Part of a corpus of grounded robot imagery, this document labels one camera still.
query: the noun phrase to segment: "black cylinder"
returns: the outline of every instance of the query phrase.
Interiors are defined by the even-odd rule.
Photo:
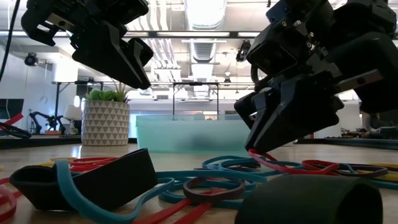
[[[285,175],[253,190],[235,224],[382,224],[379,189],[359,177]]]

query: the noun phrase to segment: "potted plant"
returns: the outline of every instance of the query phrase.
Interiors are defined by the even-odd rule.
[[[129,140],[130,106],[126,86],[116,90],[92,90],[86,94],[81,141],[86,146],[123,146]]]

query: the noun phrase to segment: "black rubber sleeve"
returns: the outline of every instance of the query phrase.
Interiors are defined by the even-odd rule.
[[[107,210],[123,206],[157,185],[147,149],[82,174],[73,173],[79,192]],[[26,166],[10,176],[10,183],[39,210],[73,210],[57,183],[57,167]]]
[[[378,188],[359,177],[285,175],[253,190],[235,224],[382,224]]]

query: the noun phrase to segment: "cable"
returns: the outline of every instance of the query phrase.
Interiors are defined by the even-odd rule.
[[[1,65],[1,70],[0,70],[0,83],[1,83],[2,76],[4,75],[4,71],[6,69],[7,58],[8,58],[8,54],[9,54],[10,46],[11,46],[12,32],[14,30],[14,24],[15,24],[15,20],[17,17],[20,1],[21,0],[15,1],[14,11],[12,12],[10,28],[8,30],[8,39],[7,39],[7,44],[6,44],[6,50],[4,52],[4,58],[2,60],[2,65]]]

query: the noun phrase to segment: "wooden table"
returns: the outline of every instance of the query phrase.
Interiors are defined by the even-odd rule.
[[[4,170],[0,172],[0,178],[8,177],[16,169],[27,165],[44,162],[53,157],[103,157],[122,156],[137,149],[135,144],[119,147],[90,147],[81,145],[64,145],[49,147],[31,147],[26,149],[0,150],[0,165]],[[271,154],[282,161],[301,162],[304,159],[320,159],[333,162],[367,163],[387,162],[398,164],[398,151],[384,149],[370,149],[360,147],[343,147],[331,145],[295,145],[293,147],[281,147]],[[191,155],[191,154],[163,154],[152,153],[152,162],[157,171],[160,170],[189,170],[200,167],[201,162],[215,155]],[[384,206],[384,223],[395,224],[398,220],[398,191],[381,190]],[[130,213],[134,210],[137,200],[133,200],[120,208],[118,213]],[[154,212],[170,206],[158,198],[153,198],[144,205],[139,218],[146,217]],[[170,217],[164,223],[173,223],[192,208],[187,208]],[[207,211],[197,223],[222,224],[233,223],[236,211],[214,208]],[[18,200],[17,213],[8,223],[91,223],[72,212],[41,212],[35,210],[30,202],[22,197]]]

